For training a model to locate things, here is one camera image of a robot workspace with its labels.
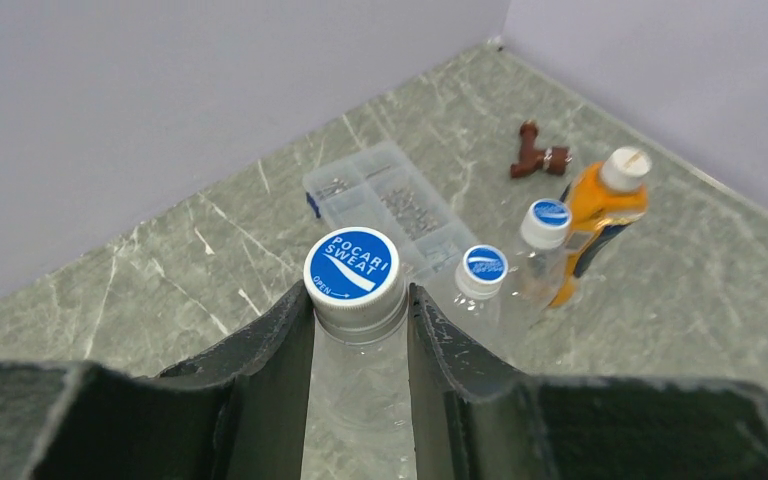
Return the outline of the white bottle cap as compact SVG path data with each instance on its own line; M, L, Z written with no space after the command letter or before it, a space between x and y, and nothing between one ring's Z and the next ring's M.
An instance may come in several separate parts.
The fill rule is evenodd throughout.
M599 178L609 189L619 193L638 191L651 171L652 161L641 149L620 147L599 169Z

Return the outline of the orange juice bottle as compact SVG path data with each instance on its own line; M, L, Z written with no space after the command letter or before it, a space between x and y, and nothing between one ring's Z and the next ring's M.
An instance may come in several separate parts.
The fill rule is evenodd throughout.
M644 184L636 192L615 192L599 178L602 164L587 167L561 195L562 202L572 213L572 220L564 244L564 281L549 304L551 308L570 300L578 280L598 253L647 212L648 196Z

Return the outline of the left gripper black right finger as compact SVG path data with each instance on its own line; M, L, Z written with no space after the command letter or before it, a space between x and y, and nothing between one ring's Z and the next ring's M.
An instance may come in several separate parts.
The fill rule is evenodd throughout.
M409 287L421 479L768 479L768 391L723 378L530 375Z

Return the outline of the blue bottle cap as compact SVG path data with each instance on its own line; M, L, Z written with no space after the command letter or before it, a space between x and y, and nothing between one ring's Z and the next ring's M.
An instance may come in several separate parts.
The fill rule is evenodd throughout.
M542 250L556 249L564 244L572 214L563 202L544 198L533 202L520 227L520 238L528 245Z
M405 319L403 262L376 229L346 227L320 238L305 259L303 281L322 329L344 344L381 341Z
M500 292L508 270L507 258L501 250L480 244L463 254L454 279L463 294L475 300L487 300Z

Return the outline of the clear plastic bottle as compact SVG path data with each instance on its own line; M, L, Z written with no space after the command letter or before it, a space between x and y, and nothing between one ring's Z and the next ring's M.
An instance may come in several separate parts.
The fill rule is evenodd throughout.
M474 298L464 293L450 276L435 279L427 290L450 322L493 354L504 357L500 329L501 285L493 285L487 294Z
M322 440L342 451L338 477L414 479L406 327L375 343L348 345L316 326L310 382Z
M517 238L504 251L509 270L502 287L504 321L512 331L537 323L557 295L566 261L562 247L542 249Z

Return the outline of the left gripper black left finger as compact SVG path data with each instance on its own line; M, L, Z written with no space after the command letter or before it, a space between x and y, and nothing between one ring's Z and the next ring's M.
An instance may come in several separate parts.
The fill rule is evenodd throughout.
M93 361L0 362L0 479L297 479L313 340L297 283L154 377Z

